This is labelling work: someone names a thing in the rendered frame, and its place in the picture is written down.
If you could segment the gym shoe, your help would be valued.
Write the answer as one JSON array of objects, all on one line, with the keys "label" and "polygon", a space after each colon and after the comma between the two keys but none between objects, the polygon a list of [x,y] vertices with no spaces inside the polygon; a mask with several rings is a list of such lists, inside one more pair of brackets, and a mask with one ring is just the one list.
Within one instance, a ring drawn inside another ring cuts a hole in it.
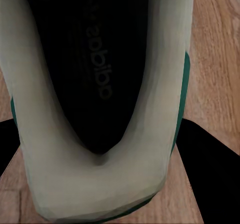
[{"label": "gym shoe", "polygon": [[101,224],[163,189],[194,0],[0,0],[0,67],[37,214]]}]

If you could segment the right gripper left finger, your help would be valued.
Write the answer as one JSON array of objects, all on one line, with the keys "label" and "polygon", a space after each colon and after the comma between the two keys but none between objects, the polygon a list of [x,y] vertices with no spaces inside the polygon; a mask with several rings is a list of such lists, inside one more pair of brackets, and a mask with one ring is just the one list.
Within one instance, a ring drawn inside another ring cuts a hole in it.
[{"label": "right gripper left finger", "polygon": [[19,132],[14,119],[0,122],[0,177],[20,144]]}]

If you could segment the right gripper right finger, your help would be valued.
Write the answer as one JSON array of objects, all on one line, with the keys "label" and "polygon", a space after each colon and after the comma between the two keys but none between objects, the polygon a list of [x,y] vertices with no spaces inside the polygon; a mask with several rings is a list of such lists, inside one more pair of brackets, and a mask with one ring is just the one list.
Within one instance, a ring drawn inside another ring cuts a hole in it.
[{"label": "right gripper right finger", "polygon": [[240,224],[240,156],[184,118],[176,144],[204,224]]}]

